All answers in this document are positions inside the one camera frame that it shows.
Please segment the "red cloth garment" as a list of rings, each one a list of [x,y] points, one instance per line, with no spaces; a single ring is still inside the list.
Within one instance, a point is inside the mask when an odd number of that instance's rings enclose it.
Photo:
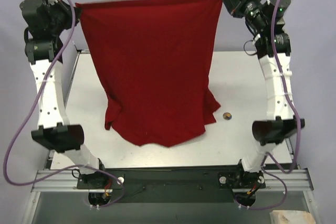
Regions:
[[[171,147],[205,133],[220,108],[209,89],[222,0],[78,3],[107,96],[106,130]]]

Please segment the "round gold blue brooch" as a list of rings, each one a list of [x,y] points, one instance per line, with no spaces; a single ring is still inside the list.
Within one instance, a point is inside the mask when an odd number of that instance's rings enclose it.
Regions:
[[[229,112],[223,113],[223,119],[224,120],[231,120],[232,119],[232,114]]]

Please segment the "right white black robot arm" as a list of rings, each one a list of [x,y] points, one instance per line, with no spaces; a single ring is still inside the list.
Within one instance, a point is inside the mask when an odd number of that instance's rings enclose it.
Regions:
[[[232,17],[245,20],[266,84],[266,119],[253,122],[254,151],[240,161],[245,172],[256,173],[277,145],[305,126],[293,104],[290,37],[283,29],[291,0],[222,1]]]

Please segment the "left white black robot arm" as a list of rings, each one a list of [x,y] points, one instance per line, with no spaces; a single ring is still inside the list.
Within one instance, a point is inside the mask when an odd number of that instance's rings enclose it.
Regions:
[[[60,35],[74,27],[78,14],[62,0],[24,0],[19,8],[28,25],[24,31],[25,54],[38,92],[39,118],[31,136],[46,149],[67,156],[79,165],[83,179],[101,188],[108,175],[99,170],[102,162],[85,146],[82,126],[70,124],[62,91],[62,52],[66,46]]]

